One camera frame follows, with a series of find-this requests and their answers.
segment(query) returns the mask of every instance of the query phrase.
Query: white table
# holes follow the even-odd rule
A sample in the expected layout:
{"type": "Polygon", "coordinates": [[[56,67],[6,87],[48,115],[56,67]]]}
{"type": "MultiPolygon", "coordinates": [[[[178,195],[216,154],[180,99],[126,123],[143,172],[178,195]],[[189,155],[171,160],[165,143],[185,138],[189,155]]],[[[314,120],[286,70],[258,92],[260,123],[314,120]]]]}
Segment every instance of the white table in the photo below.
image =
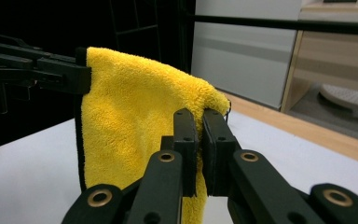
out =
{"type": "MultiPolygon", "coordinates": [[[[235,111],[229,126],[293,187],[329,182],[358,194],[358,161],[235,111]]],[[[79,194],[73,120],[0,147],[0,224],[61,223],[79,194]]],[[[204,223],[232,223],[227,198],[208,199],[204,223]]]]}

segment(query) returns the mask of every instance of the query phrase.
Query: yellow microfiber cloth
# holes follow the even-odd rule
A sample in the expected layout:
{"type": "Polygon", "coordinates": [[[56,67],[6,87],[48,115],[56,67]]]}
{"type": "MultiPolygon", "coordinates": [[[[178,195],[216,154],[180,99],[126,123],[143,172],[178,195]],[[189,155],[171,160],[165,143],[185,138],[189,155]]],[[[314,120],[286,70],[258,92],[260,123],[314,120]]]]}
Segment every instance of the yellow microfiber cloth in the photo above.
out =
{"type": "MultiPolygon", "coordinates": [[[[228,99],[207,81],[167,64],[112,49],[87,48],[90,92],[81,103],[86,187],[124,189],[143,176],[161,136],[173,135],[173,113],[187,108],[201,136],[202,114],[222,115],[228,99]]],[[[206,187],[198,159],[197,197],[184,198],[183,223],[201,223],[206,187]]]]}

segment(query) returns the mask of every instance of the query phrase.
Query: towel black edge trim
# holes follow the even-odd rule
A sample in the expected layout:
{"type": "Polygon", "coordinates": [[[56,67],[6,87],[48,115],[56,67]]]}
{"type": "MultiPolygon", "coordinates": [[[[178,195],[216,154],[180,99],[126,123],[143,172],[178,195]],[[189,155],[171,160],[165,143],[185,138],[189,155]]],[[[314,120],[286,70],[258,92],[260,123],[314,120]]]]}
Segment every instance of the towel black edge trim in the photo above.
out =
{"type": "Polygon", "coordinates": [[[86,187],[86,179],[84,176],[84,165],[85,165],[85,157],[84,157],[84,148],[83,148],[83,133],[82,133],[82,122],[81,122],[81,105],[83,102],[83,95],[75,96],[75,126],[76,126],[76,147],[77,147],[77,163],[78,163],[78,174],[79,174],[79,182],[81,191],[85,191],[86,187]]]}

